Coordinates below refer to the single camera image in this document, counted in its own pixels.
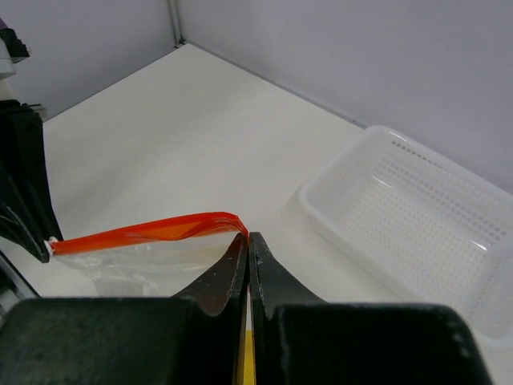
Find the clear zip bag orange seal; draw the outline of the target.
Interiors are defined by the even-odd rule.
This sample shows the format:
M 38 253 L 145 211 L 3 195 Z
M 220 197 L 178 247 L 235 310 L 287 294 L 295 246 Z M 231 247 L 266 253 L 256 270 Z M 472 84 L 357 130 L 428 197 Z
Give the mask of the clear zip bag orange seal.
M 88 279 L 99 297 L 169 297 L 249 239 L 233 213 L 170 217 L 85 237 L 45 242 L 52 261 Z

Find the yellow fake banana bunch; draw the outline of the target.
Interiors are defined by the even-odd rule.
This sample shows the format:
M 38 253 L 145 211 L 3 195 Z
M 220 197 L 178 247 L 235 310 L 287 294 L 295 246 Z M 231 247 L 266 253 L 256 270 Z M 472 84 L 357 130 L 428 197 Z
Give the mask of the yellow fake banana bunch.
M 237 354 L 233 383 L 237 385 L 255 385 L 257 380 L 253 345 L 252 306 L 249 289 L 246 290 L 242 307 L 240 340 Z

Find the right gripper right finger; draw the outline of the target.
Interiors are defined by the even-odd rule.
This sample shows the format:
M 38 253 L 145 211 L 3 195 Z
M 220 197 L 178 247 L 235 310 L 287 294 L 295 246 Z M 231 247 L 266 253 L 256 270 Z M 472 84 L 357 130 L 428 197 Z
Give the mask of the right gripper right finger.
M 259 384 L 489 384 L 467 324 L 425 303 L 329 303 L 249 236 Z

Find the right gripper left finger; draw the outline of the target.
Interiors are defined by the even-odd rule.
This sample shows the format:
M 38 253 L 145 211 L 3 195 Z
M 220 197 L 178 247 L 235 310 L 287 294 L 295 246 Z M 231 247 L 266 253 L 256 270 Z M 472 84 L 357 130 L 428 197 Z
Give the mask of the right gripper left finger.
M 34 298 L 1 324 L 4 384 L 240 384 L 248 238 L 169 298 Z

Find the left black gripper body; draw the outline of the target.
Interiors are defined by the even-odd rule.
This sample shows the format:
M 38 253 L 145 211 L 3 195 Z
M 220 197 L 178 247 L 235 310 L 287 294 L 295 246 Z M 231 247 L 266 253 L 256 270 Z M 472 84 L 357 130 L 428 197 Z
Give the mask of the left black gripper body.
M 38 239 L 50 236 L 42 120 L 28 104 L 1 102 L 1 206 Z

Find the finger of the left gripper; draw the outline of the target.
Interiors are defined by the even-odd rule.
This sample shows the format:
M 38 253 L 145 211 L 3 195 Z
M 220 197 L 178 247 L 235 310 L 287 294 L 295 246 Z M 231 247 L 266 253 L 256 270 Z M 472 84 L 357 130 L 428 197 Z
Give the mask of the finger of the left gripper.
M 45 242 L 63 238 L 50 198 L 43 127 L 30 107 L 1 109 L 1 236 L 39 261 Z

